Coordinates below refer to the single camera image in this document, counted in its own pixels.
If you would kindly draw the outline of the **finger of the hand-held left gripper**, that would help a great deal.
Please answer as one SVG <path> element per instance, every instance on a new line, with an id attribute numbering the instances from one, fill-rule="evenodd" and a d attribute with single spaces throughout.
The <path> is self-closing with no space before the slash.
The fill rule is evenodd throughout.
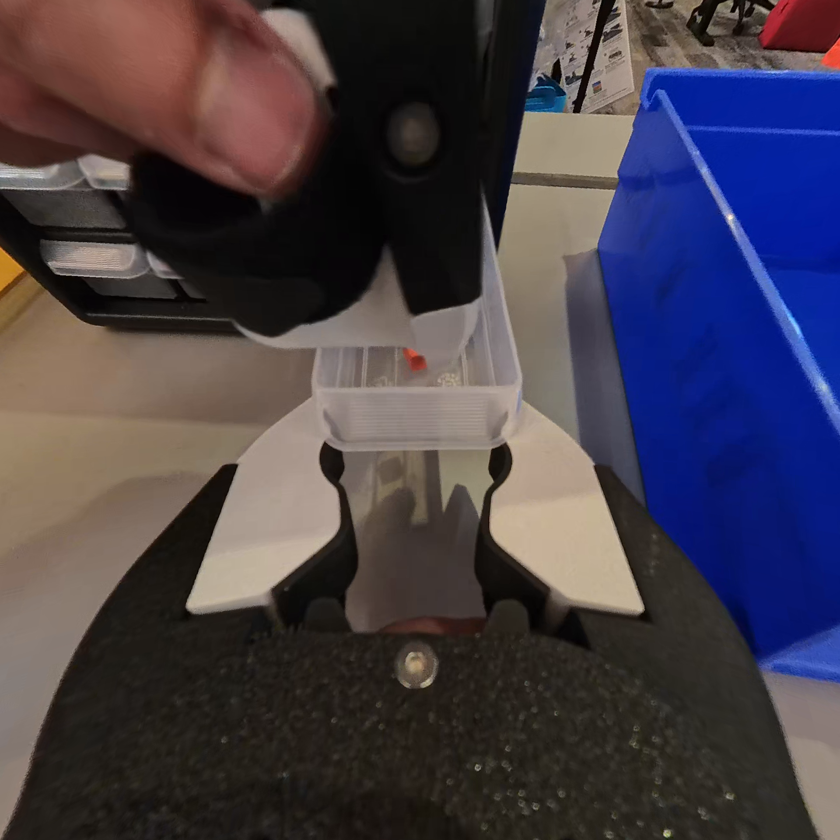
<path id="1" fill-rule="evenodd" d="M 480 302 L 480 250 L 454 260 L 397 258 L 387 250 L 387 328 L 431 367 L 446 366 L 475 330 Z"/>

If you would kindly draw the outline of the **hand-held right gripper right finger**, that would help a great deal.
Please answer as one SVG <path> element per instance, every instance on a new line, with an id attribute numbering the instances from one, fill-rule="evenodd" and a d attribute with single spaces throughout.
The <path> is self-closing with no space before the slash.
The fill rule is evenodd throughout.
<path id="1" fill-rule="evenodd" d="M 531 629 L 549 634 L 573 609 L 644 613 L 595 463 L 572 436 L 524 403 L 488 467 L 476 539 L 488 613 L 517 602 Z"/>

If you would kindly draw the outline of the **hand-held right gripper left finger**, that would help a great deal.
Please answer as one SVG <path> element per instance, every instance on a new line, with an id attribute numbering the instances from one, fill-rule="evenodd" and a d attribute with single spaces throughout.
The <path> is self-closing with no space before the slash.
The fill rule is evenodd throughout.
<path id="1" fill-rule="evenodd" d="M 343 606 L 358 570 L 343 471 L 311 398 L 264 432 L 238 459 L 188 612 L 304 617 L 319 599 Z"/>

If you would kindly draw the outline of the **clear plastic drawer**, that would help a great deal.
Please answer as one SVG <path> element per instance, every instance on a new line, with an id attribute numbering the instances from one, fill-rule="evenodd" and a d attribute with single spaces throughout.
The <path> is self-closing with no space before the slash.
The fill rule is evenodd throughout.
<path id="1" fill-rule="evenodd" d="M 522 372 L 488 212 L 476 326 L 446 366 L 414 371 L 403 348 L 317 350 L 311 378 L 325 441 L 346 452 L 492 449 L 513 435 Z"/>

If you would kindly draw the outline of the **black drawer cabinet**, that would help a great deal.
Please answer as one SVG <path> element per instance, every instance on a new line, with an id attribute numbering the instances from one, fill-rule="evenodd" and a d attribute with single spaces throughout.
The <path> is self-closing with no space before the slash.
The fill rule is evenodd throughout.
<path id="1" fill-rule="evenodd" d="M 489 46 L 482 67 L 483 95 L 479 149 L 482 185 L 498 250 L 508 204 L 513 164 L 522 127 L 531 63 L 545 2 L 492 2 Z M 131 245 L 128 229 L 39 227 L 2 196 L 2 252 L 19 263 L 37 286 L 79 320 L 96 327 L 158 333 L 238 334 L 213 303 L 175 291 L 173 298 L 102 296 L 82 278 L 61 277 L 39 251 L 43 235 L 90 238 L 110 245 Z"/>

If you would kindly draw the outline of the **blue plastic bin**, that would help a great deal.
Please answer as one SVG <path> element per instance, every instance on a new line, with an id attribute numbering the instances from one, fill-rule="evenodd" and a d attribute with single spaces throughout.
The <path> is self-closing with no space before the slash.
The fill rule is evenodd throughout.
<path id="1" fill-rule="evenodd" d="M 650 70 L 598 243 L 647 507 L 761 666 L 838 682 L 837 72 Z"/>

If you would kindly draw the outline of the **set of clear cabinet drawers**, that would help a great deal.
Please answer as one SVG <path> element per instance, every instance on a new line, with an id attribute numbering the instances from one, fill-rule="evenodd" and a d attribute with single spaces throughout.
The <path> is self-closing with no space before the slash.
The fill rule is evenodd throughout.
<path id="1" fill-rule="evenodd" d="M 52 272 L 102 298 L 204 301 L 165 262 L 131 239 L 124 210 L 130 167 L 95 154 L 36 167 L 1 164 L 1 193 L 38 230 Z"/>

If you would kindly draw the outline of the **yellow plastic bin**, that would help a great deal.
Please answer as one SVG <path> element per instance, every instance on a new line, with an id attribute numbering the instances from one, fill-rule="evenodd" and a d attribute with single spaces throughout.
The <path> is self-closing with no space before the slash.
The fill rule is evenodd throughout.
<path id="1" fill-rule="evenodd" d="M 34 278 L 1 250 L 1 301 L 30 301 L 38 291 Z"/>

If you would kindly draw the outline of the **person's left hand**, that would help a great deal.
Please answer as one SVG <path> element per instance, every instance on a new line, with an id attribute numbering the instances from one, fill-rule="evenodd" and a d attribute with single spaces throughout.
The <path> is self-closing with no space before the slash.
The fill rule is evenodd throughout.
<path id="1" fill-rule="evenodd" d="M 328 129 L 318 78 L 248 2 L 1 2 L 4 164 L 156 152 L 270 199 Z"/>

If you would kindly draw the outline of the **blue bag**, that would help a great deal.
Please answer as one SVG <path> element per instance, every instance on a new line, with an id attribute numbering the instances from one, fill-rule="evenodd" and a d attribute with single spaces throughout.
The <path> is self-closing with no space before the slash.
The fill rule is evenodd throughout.
<path id="1" fill-rule="evenodd" d="M 557 80 L 540 75 L 526 97 L 524 111 L 562 113 L 567 100 L 566 91 Z"/>

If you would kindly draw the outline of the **black tripod stand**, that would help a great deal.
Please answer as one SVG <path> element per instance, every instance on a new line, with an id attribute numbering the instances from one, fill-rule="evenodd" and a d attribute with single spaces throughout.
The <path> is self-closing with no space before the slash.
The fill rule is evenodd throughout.
<path id="1" fill-rule="evenodd" d="M 586 93 L 592 78 L 592 72 L 595 68 L 595 61 L 602 42 L 606 22 L 610 14 L 613 12 L 615 5 L 616 1 L 600 1 L 598 5 L 591 43 L 586 53 L 580 85 L 572 106 L 573 114 L 579 114 L 582 111 Z"/>

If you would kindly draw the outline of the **crumpled printed paper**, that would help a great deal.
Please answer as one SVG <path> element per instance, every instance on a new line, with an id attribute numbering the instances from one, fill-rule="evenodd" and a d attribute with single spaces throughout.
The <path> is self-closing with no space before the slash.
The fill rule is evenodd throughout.
<path id="1" fill-rule="evenodd" d="M 548 1 L 534 57 L 532 80 L 551 77 L 566 96 L 565 112 L 574 110 L 595 35 L 599 1 Z M 635 90 L 624 1 L 615 1 L 606 17 L 582 113 L 599 111 Z"/>

